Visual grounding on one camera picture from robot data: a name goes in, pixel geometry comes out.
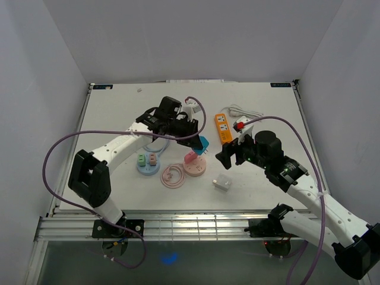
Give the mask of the blue charger plug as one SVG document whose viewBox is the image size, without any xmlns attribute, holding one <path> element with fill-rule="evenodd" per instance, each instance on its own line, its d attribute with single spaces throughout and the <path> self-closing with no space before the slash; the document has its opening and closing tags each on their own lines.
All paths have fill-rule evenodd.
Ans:
<svg viewBox="0 0 380 285">
<path fill-rule="evenodd" d="M 210 145 L 210 143 L 208 142 L 208 140 L 206 139 L 206 137 L 200 136 L 199 139 L 201 141 L 202 147 L 201 148 L 193 148 L 192 151 L 195 154 L 197 154 L 198 156 L 201 156 L 201 155 L 203 155 L 204 153 L 207 152 L 207 148 Z"/>
</svg>

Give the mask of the coral pink plug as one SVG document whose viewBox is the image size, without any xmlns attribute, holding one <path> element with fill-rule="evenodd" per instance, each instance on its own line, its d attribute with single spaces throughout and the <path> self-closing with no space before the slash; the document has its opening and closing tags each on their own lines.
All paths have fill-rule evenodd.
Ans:
<svg viewBox="0 0 380 285">
<path fill-rule="evenodd" d="M 188 154 L 185 155 L 184 157 L 184 163 L 188 164 L 195 160 L 198 157 L 197 153 L 194 151 L 190 151 Z"/>
</svg>

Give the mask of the white grey charger plug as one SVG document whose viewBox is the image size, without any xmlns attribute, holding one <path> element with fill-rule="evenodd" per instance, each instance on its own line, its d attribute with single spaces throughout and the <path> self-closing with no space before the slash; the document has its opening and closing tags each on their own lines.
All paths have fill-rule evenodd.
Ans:
<svg viewBox="0 0 380 285">
<path fill-rule="evenodd" d="M 215 188 L 227 192 L 232 184 L 232 178 L 230 176 L 219 174 L 217 178 L 213 179 L 213 185 Z"/>
</svg>

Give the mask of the pink brown charger plug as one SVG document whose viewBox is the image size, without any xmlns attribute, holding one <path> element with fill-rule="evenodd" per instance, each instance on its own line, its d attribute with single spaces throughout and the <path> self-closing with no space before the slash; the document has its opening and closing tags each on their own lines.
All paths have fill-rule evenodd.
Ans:
<svg viewBox="0 0 380 285">
<path fill-rule="evenodd" d="M 148 162 L 150 166 L 156 166 L 157 165 L 157 156 L 156 153 L 150 153 L 148 156 Z"/>
</svg>

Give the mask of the green charger plug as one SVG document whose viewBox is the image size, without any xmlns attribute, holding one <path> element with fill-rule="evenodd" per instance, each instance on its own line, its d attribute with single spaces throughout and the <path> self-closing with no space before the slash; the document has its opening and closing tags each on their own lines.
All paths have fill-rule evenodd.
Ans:
<svg viewBox="0 0 380 285">
<path fill-rule="evenodd" d="M 145 167 L 146 166 L 146 156 L 144 154 L 139 154 L 137 156 L 137 166 Z"/>
</svg>

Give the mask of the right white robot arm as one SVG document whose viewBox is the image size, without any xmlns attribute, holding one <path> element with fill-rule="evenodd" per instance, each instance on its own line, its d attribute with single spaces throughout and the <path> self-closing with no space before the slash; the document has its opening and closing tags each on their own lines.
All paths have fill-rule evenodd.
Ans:
<svg viewBox="0 0 380 285">
<path fill-rule="evenodd" d="M 320 222 L 310 220 L 291 206 L 279 204 L 268 217 L 247 228 L 251 234 L 296 235 L 334 258 L 349 277 L 362 279 L 379 262 L 379 224 L 358 218 L 330 194 L 319 191 L 317 183 L 296 160 L 284 155 L 281 141 L 272 131 L 260 131 L 223 144 L 216 159 L 229 169 L 231 157 L 236 164 L 252 163 L 264 170 L 271 184 L 301 202 Z"/>
</svg>

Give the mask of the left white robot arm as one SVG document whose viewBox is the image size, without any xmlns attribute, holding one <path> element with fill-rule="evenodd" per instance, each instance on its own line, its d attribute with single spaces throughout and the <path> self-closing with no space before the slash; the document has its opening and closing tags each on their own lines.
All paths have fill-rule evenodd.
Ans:
<svg viewBox="0 0 380 285">
<path fill-rule="evenodd" d="M 200 132 L 204 125 L 192 119 L 182 103 L 165 96 L 159 106 L 146 110 L 124 132 L 91 151 L 80 150 L 74 156 L 68 187 L 82 198 L 101 219 L 113 237 L 125 233 L 124 212 L 111 197 L 110 176 L 118 166 L 139 149 L 158 138 L 175 140 L 194 150 L 203 148 Z"/>
</svg>

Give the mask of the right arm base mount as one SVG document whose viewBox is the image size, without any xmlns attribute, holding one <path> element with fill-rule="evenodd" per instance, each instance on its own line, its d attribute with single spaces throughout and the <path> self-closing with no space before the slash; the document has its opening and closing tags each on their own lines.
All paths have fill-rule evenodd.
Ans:
<svg viewBox="0 0 380 285">
<path fill-rule="evenodd" d="M 283 224 L 294 223 L 295 228 L 301 228 L 301 222 L 304 224 L 309 222 L 309 219 L 291 206 L 286 204 L 277 204 L 263 219 L 251 218 L 248 220 L 248 227 L 244 228 L 244 232 L 249 233 L 251 238 L 282 238 L 290 239 L 295 236 L 295 232 L 286 232 Z"/>
</svg>

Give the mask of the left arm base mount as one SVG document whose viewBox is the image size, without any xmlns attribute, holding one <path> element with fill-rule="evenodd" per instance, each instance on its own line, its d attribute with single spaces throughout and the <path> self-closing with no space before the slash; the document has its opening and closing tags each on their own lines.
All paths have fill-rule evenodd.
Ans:
<svg viewBox="0 0 380 285">
<path fill-rule="evenodd" d="M 137 235 L 143 237 L 145 220 L 143 219 L 126 219 L 121 218 L 115 227 L 103 220 L 96 220 L 93 224 L 91 233 L 92 238 L 96 239 L 122 239 L 122 238 L 138 238 Z"/>
</svg>

